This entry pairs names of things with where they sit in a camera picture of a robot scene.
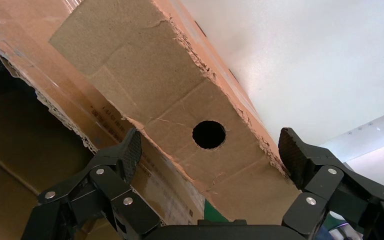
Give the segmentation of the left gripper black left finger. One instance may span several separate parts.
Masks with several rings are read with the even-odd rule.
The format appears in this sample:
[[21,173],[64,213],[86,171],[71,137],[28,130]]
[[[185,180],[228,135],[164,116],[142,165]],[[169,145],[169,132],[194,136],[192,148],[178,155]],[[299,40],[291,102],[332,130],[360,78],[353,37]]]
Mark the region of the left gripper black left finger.
[[103,216],[125,240],[143,240],[161,219],[131,182],[142,156],[141,134],[100,149],[86,167],[39,194],[22,234],[24,240],[73,240],[76,231]]

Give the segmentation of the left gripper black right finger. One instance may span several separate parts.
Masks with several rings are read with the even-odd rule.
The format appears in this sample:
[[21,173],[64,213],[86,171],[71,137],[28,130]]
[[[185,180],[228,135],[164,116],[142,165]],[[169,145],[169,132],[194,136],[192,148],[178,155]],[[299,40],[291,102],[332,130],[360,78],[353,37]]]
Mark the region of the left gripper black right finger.
[[282,225],[313,240],[330,212],[342,216],[365,240],[384,240],[384,185],[348,169],[329,149],[305,143],[282,128],[280,159],[301,191]]

